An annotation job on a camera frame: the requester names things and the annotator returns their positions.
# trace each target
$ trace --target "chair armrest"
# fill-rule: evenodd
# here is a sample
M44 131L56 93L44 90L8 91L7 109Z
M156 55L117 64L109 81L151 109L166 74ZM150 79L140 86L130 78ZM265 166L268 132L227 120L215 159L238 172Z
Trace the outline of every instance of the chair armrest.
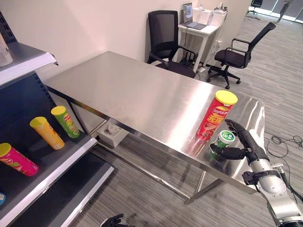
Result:
M225 50L227 51L228 49L231 49L232 51L239 51L239 52L242 52L242 53L248 53L248 51L242 51L242 50L232 48L232 47L227 47Z
M152 57L153 59L155 59L157 61L164 63L166 70L169 68L169 63L167 61L163 60L162 58L159 58L157 55L153 54L152 52L150 52L150 57Z
M181 48L181 49L183 49L183 50L185 50L185 51L187 51L187 52L192 53L192 54L194 55L194 59L196 59L196 54L195 54L195 52L190 51L189 49L186 49L186 48L185 48L185 47L183 47L183 46L178 46L178 48Z
M250 44L250 42L248 42L248 41L246 41L246 40L243 40L243 39L238 39L238 38L233 38L233 39L232 39L232 42L233 42L233 41L239 41L239 42L241 42L241 43Z

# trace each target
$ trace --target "store shelf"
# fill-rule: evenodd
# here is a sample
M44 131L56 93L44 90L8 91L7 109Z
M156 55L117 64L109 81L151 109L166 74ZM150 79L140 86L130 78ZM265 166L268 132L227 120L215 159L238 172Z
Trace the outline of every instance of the store shelf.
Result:
M65 142L61 150L53 150L41 139L26 151L21 151L39 166L35 176L26 177L9 166L0 164L0 191L7 196L0 206L1 227L8 225L39 198L97 142L83 133L76 139L70 139L66 133L61 137Z
M89 152L11 226L67 227L113 170L110 164Z
M50 53L18 42L9 43L8 47L13 62L0 67L0 86L40 67L57 62Z

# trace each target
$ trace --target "laptop screen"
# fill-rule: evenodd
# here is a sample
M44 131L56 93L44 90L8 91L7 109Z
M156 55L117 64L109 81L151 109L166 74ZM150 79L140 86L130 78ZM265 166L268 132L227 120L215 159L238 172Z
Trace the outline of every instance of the laptop screen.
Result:
M183 5L183 20L184 23L193 21L193 6L191 3Z

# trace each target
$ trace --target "black office chair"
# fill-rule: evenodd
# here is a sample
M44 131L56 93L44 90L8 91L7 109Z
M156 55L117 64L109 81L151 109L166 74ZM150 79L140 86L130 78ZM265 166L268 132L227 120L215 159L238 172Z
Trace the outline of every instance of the black office chair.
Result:
M221 50L219 51L218 53L216 53L216 55L214 56L214 59L217 60L217 61L220 61L221 62L221 66L224 66L226 65L225 69L222 70L221 68L219 67L216 67L216 66L211 66L208 70L208 73L211 73L212 70L213 71L216 71L217 73L214 74L214 75L209 75L208 78L207 78L207 82L210 82L211 81L211 78L212 77L217 77L217 76L223 76L226 80L226 83L227 83L227 86L225 87L226 89L229 89L229 80L228 80L228 77L232 77L232 78L236 78L238 81L237 81L237 84L241 83L240 81L240 78L235 76L235 75L232 75L231 73L228 72L228 68L230 66L232 67L235 67L235 68L238 68L238 69L243 69L243 68L246 68L248 63L250 62L251 60L251 52L252 50L254 49L254 47L256 46L256 44L271 30L273 30L274 28L276 27L276 25L274 25L272 22L269 22L265 28L262 29L262 31L251 41L251 42L248 42L248 41L245 41L245 40L241 40L241 39L237 39L237 38L234 38L232 40L232 43L233 41L239 41L239 42L242 42L242 43L246 43L248 44L248 49L247 51L242 51L242 50L238 50L238 49L235 49L233 47L228 47L226 48L225 50Z
M189 52L189 59L196 59L196 54L178 45L178 12L171 10L158 10L148 14L151 34L151 52L147 63L160 61L157 67L194 78L194 71L187 65L173 62L172 58L179 48Z
M256 11L255 11L255 8L260 8L262 6L262 3L263 3L263 0L252 0L251 1L251 6L254 7L254 10L249 10L248 12L252 12L254 15L255 14L258 14Z

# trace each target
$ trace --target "green chip can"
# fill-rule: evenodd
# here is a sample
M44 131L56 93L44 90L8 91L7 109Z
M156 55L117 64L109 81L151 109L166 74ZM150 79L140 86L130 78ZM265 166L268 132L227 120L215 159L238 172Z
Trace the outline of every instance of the green chip can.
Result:
M54 107L51 110L51 114L57 119L69 137L74 139L80 136L79 130L64 106Z
M216 141L213 143L217 147L225 148L229 145L231 145L235 141L236 137L235 135L228 130L223 130L219 133ZM211 155L214 159L217 161L224 161L225 159L222 157L219 157L217 153L215 153L213 150L211 150Z

